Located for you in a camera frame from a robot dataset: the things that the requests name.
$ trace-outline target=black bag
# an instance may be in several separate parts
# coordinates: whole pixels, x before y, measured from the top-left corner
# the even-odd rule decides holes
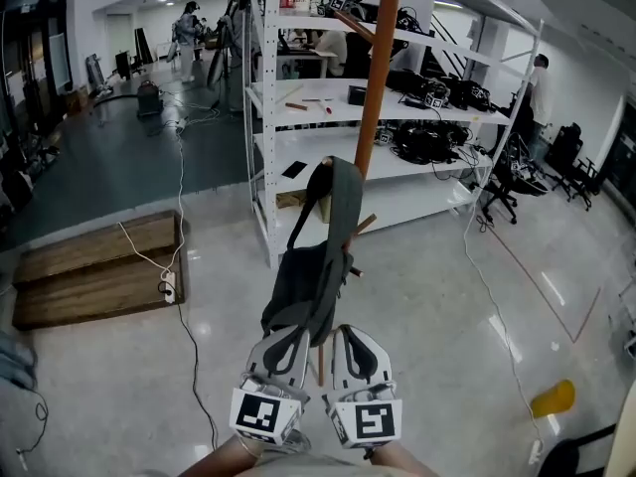
[[[318,346],[331,330],[340,286],[354,262],[343,245],[358,224],[363,184],[356,166],[337,157],[332,160],[333,166],[319,164],[307,184],[307,202],[289,237],[271,300],[260,320],[265,336],[270,331],[298,325],[309,330],[311,346]],[[329,193],[327,239],[312,247],[294,248],[314,205]]]

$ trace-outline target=red line on floor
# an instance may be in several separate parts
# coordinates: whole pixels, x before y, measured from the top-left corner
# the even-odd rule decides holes
[[[557,312],[555,311],[555,309],[553,308],[553,306],[550,304],[550,301],[548,300],[548,298],[544,295],[544,293],[542,292],[542,290],[539,288],[539,285],[537,284],[537,282],[533,279],[533,277],[530,275],[530,273],[528,272],[528,270],[524,267],[524,265],[517,259],[517,257],[515,256],[515,254],[510,250],[510,248],[506,245],[506,243],[501,240],[501,238],[495,233],[495,231],[492,228],[488,228],[488,230],[490,230],[490,233],[493,234],[497,240],[500,242],[500,244],[504,247],[504,249],[509,253],[509,255],[513,258],[514,261],[517,262],[517,265],[521,268],[521,270],[528,276],[528,278],[531,280],[531,282],[535,285],[535,288],[537,288],[537,291],[539,292],[539,294],[543,297],[543,299],[546,301],[546,304],[548,304],[548,307],[550,307],[550,310],[554,313],[555,317],[558,319],[558,322],[560,323],[561,327],[563,328],[563,330],[565,331],[565,334],[567,334],[567,337],[569,338],[569,340],[572,343],[575,343],[576,340],[572,339],[571,334],[569,333],[569,331],[567,330],[567,327],[565,327],[565,324],[563,323],[563,320],[560,319],[560,317],[557,315]]]
[[[596,290],[596,295],[594,295],[594,300],[592,300],[592,305],[589,306],[589,310],[587,311],[587,314],[585,315],[583,324],[580,326],[580,329],[578,329],[578,333],[576,334],[576,337],[574,338],[574,341],[572,341],[572,343],[576,343],[576,341],[578,341],[578,337],[580,336],[581,332],[583,332],[583,328],[585,327],[587,320],[589,320],[589,315],[592,314],[592,309],[594,309],[594,306],[596,305],[596,300],[598,299],[598,295],[600,295],[600,286]]]

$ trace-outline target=metal shelving unit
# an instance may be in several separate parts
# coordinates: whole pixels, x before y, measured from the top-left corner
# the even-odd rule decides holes
[[[277,267],[278,256],[285,251],[287,239],[300,214],[300,208],[291,207],[277,209],[276,195],[304,189],[315,166],[328,155],[336,155],[343,159],[353,160],[359,128],[358,127],[321,127],[301,130],[276,130],[296,124],[320,122],[342,122],[361,120],[361,106],[347,103],[349,85],[366,86],[365,79],[295,79],[276,80],[276,54],[278,30],[301,28],[321,30],[350,29],[337,19],[320,17],[279,16],[279,0],[266,0],[264,18],[260,13],[245,13],[243,23],[243,43],[250,44],[251,26],[245,26],[253,18],[261,45],[263,58],[263,79],[251,82],[251,58],[249,51],[243,49],[243,84],[244,84],[244,119],[245,144],[247,149],[247,167],[249,172],[249,188],[252,208],[256,214],[263,237],[267,243],[269,264]],[[520,26],[535,37],[525,73],[519,73],[499,59],[486,57],[472,50],[449,44],[439,39],[396,30],[396,39],[404,39],[415,44],[431,46],[456,53],[490,69],[498,69],[521,80],[525,90],[532,70],[532,60],[539,45],[541,29],[536,30],[530,23],[499,0],[453,0],[485,17],[495,18],[506,23]],[[251,9],[258,9],[256,0],[251,0]],[[374,25],[364,24],[375,31]],[[285,96],[294,90],[287,99]],[[307,111],[286,107],[287,100],[299,98],[329,98],[332,113],[327,114],[316,103],[306,102]],[[382,120],[452,120],[467,123],[492,123],[506,125],[504,139],[495,154],[494,161],[499,158],[505,142],[510,134],[519,105],[518,100],[512,118],[495,112],[467,110],[452,107],[443,108],[438,114],[431,109],[417,109],[399,103],[400,94],[385,89],[380,114]],[[262,133],[252,132],[252,105],[262,114]],[[263,171],[254,169],[253,150],[257,148],[263,158]],[[281,173],[294,161],[307,163],[305,169],[295,178],[288,179]],[[459,180],[448,178],[448,173],[466,169],[466,163],[455,161],[443,165],[414,165],[397,158],[389,147],[374,148],[367,182],[361,217],[376,214],[378,219],[369,231],[389,227],[406,221],[435,214],[456,207],[475,203],[481,188],[488,182],[493,161],[488,156],[476,158],[475,174],[479,189],[472,192]],[[318,208],[308,218],[296,245],[313,245],[324,240],[328,226],[322,223]]]

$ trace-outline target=wooden platform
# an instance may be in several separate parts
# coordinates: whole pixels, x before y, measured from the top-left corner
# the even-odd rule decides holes
[[[162,265],[179,244],[174,212],[124,224],[139,252]],[[181,259],[177,299],[184,298]],[[161,270],[134,253],[119,225],[25,253],[15,274],[13,324],[19,330],[110,318],[167,305]]]

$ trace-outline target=railing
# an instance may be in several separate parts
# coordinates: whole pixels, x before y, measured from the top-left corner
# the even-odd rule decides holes
[[[448,32],[448,30],[446,30],[446,27],[444,27],[441,23],[441,21],[439,21],[439,19],[437,18],[437,16],[435,16],[434,14],[431,15],[431,20],[430,20],[430,26],[432,27],[432,29],[435,31],[435,33],[437,34],[437,36],[439,36],[439,38],[443,41],[446,41],[447,43],[452,43],[452,44],[457,44],[457,41],[455,41],[455,38],[450,35],[450,32]],[[455,63],[453,62],[453,60],[450,58],[450,55],[448,55],[447,51],[443,52],[444,56],[446,57],[446,59],[448,59],[448,62],[450,62],[450,64],[453,67],[453,70],[455,71],[455,73],[460,77],[463,78],[464,77],[464,73],[466,72],[466,61],[462,61],[461,57],[459,55],[457,55],[456,53],[453,53],[453,57],[455,58],[455,61],[457,62],[457,64],[459,65],[459,67],[461,68],[461,70],[459,68],[457,68],[457,66],[455,65]]]

